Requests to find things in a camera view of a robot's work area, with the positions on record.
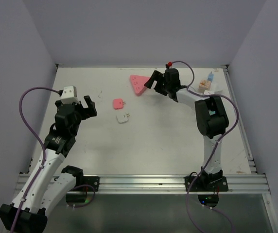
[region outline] white table surface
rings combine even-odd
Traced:
[[[132,74],[151,76],[154,68],[59,68],[53,88],[77,87],[78,98],[86,107],[83,96],[90,95],[96,103],[98,115],[82,121],[76,143],[56,173],[66,165],[80,167],[85,174],[140,174],[168,175],[189,174],[200,171],[204,158],[203,136],[196,126],[195,112],[188,106],[147,89],[137,97],[131,86]],[[191,81],[191,72],[179,68],[181,84]],[[223,87],[229,96],[222,69],[196,68],[195,84],[213,71],[214,82]],[[122,98],[126,105],[114,110],[112,101]],[[40,131],[44,140],[54,123],[59,97],[52,94]],[[230,125],[235,120],[230,103],[223,101]],[[129,121],[119,124],[116,113],[130,114]],[[37,145],[34,160],[41,149]],[[222,157],[224,174],[250,174],[239,127],[223,139]]]

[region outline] pink triangle block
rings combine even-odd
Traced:
[[[134,75],[132,74],[130,76],[130,82],[134,88],[134,92],[136,96],[141,96],[142,93],[147,89],[144,84],[150,79],[150,77],[147,76],[140,76],[140,75]]]

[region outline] small wooden block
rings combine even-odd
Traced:
[[[198,86],[198,92],[204,93],[204,91],[210,90],[211,81],[202,79]]]

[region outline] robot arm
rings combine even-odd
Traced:
[[[48,188],[53,175],[75,143],[75,136],[81,121],[97,115],[95,103],[89,96],[84,96],[88,108],[82,106],[77,99],[74,86],[65,87],[60,92],[61,98],[55,103],[57,106],[55,123],[52,124],[50,132],[45,138],[45,162],[42,163],[42,153],[20,193],[10,205],[3,204],[0,208],[0,217],[7,230],[11,229],[17,210],[21,205],[15,232],[42,233],[47,224],[47,217],[57,203],[67,192],[82,184],[83,170],[67,166],[54,184]],[[30,184],[28,194],[24,196],[24,192]]]
[[[186,104],[195,110],[197,128],[204,137],[204,166],[212,153],[216,140],[226,132],[229,125],[221,98],[219,96],[198,96],[189,92],[186,86],[181,85],[179,72],[175,68],[167,68],[164,74],[155,70],[145,86],[151,89],[154,82],[156,82],[154,87],[156,92],[168,95],[174,101]],[[205,191],[214,191],[219,182],[225,181],[221,167],[220,143],[199,180],[200,182],[196,183],[194,187]]]

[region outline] white wall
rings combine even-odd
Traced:
[[[20,95],[33,86],[52,86],[54,73],[54,62],[24,3],[0,0],[0,206],[10,204],[18,174],[27,168],[35,145],[19,117]],[[38,91],[26,97],[23,105],[37,131],[48,97]]]
[[[24,0],[70,67],[229,64],[265,0]]]
[[[268,177],[278,216],[278,0],[267,0],[230,65],[258,170]]]

